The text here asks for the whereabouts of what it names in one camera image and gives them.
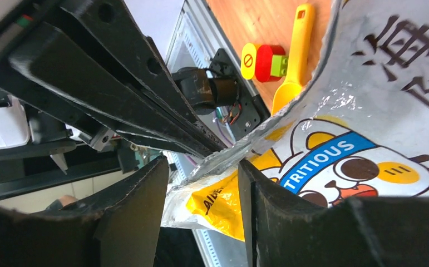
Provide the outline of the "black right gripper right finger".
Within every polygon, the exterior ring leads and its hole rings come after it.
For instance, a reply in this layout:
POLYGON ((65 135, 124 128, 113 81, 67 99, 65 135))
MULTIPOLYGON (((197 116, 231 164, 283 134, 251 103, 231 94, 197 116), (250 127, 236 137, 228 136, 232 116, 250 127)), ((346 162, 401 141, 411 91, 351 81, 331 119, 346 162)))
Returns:
POLYGON ((429 266, 429 197, 352 197, 324 208, 238 165, 249 266, 429 266))

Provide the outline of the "pet food bag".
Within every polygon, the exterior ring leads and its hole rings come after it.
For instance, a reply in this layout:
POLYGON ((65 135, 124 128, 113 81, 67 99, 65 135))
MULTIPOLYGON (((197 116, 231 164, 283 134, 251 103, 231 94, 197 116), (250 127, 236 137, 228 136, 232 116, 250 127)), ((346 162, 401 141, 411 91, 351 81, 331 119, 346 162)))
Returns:
POLYGON ((429 197, 429 1, 334 1, 305 90, 171 184, 162 226, 244 240, 242 159, 322 207, 429 197))

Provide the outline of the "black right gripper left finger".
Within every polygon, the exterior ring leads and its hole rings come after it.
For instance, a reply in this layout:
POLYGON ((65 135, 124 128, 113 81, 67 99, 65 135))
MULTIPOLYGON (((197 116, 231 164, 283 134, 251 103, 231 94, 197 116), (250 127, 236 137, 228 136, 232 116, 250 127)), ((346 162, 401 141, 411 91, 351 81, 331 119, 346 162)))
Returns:
POLYGON ((61 210, 0 207, 0 266, 152 266, 168 178, 159 156, 61 210))

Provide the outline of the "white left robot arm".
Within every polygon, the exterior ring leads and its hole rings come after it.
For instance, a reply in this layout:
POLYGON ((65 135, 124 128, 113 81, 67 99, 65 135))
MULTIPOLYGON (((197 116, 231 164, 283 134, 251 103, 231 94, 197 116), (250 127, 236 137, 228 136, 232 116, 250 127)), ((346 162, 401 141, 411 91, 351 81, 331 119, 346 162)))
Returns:
POLYGON ((78 129, 205 157, 225 144, 198 115, 234 103, 233 78, 170 73, 123 1, 22 1, 0 20, 0 89, 78 129))

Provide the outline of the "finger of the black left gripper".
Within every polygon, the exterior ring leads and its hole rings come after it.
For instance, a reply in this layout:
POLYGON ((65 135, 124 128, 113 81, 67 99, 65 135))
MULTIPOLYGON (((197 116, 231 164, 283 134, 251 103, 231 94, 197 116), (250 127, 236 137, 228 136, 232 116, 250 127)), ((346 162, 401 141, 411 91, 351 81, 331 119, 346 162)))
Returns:
POLYGON ((0 51, 0 89, 71 125, 91 117, 140 145, 200 157, 214 151, 213 134, 143 35, 134 70, 97 41, 83 48, 46 22, 9 36, 0 51))
POLYGON ((86 97, 80 86, 61 86, 67 98, 187 152, 217 152, 225 144, 197 117, 151 40, 138 28, 123 1, 62 1, 48 18, 72 42, 81 64, 75 76, 101 97, 86 97))

